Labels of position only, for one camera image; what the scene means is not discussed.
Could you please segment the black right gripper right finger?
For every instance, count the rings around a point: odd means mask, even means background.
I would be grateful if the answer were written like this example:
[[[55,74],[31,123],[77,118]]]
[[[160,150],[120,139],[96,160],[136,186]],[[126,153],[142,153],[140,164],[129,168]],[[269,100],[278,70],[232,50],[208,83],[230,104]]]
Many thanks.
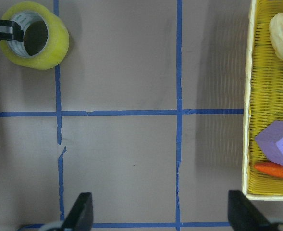
[[[234,231],[275,231],[276,226],[240,190],[228,192],[228,222]]]

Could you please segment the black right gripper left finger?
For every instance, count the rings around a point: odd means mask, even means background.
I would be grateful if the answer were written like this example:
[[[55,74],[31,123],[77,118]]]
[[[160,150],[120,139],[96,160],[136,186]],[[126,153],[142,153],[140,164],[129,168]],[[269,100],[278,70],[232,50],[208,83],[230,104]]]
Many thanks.
[[[68,216],[59,228],[60,231],[90,231],[94,212],[92,193],[80,193]]]

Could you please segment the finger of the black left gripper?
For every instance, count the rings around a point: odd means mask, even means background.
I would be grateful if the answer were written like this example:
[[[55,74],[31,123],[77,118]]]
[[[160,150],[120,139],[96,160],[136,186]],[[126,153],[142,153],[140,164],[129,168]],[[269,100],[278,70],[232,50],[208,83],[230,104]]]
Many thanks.
[[[21,26],[15,21],[0,19],[0,41],[2,40],[23,42],[24,32]]]

